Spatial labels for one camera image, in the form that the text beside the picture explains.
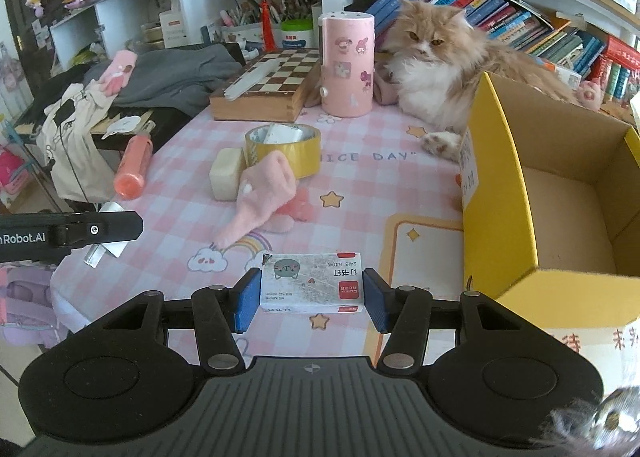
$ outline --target screw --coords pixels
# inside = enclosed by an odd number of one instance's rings
[[[404,370],[413,367],[415,360],[409,354],[393,353],[385,356],[382,362],[390,369]]]
[[[216,354],[207,360],[207,364],[217,371],[228,371],[239,363],[233,354]]]

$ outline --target purple bag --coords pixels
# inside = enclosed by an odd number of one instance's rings
[[[0,331],[11,345],[51,348],[66,338],[51,305],[53,271],[43,267],[0,267]]]

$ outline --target pink cylinder container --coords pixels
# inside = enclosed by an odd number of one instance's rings
[[[129,140],[113,179],[113,187],[122,198],[137,199],[142,195],[153,150],[151,139],[144,132]]]
[[[357,118],[373,102],[373,15],[333,12],[318,18],[322,40],[322,110]]]

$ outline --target red tassel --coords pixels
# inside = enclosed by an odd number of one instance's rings
[[[276,49],[276,41],[273,39],[273,31],[271,31],[271,14],[269,3],[267,2],[267,0],[260,0],[260,7],[262,9],[260,20],[262,21],[262,38],[264,39],[264,50],[265,52],[271,52]]]

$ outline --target clothing pile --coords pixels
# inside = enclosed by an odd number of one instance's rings
[[[209,105],[209,95],[240,69],[225,47],[216,44],[140,56],[120,51],[112,62],[67,74],[66,80],[83,75],[83,83],[68,85],[41,111],[42,118],[32,121],[42,125],[36,144],[47,164],[54,161],[51,176],[58,195],[89,203],[113,197],[114,171],[91,137],[92,127],[108,117],[112,106],[175,108],[193,117]],[[48,93],[59,94],[59,88],[50,85]]]

